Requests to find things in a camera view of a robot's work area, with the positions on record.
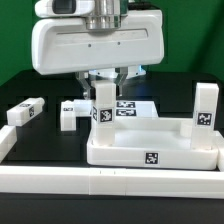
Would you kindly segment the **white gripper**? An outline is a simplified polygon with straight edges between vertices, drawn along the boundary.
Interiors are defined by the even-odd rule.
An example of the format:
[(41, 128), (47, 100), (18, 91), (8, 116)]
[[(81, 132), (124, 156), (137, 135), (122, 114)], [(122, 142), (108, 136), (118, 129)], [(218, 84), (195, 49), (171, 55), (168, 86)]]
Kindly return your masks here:
[(127, 67), (162, 61), (162, 12), (131, 11), (115, 30), (88, 30), (83, 18), (42, 19), (33, 28), (31, 51), (33, 68), (42, 75), (76, 72), (86, 100), (94, 98), (88, 70), (116, 68), (122, 91)]

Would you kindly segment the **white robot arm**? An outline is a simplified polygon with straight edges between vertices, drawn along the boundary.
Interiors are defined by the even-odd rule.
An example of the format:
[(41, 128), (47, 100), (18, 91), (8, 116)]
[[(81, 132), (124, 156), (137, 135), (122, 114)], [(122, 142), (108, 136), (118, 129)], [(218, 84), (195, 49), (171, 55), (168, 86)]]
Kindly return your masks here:
[(162, 11), (129, 0), (38, 0), (40, 20), (31, 38), (33, 68), (42, 75), (75, 73), (89, 99), (93, 73), (122, 88), (132, 67), (158, 64), (164, 57)]

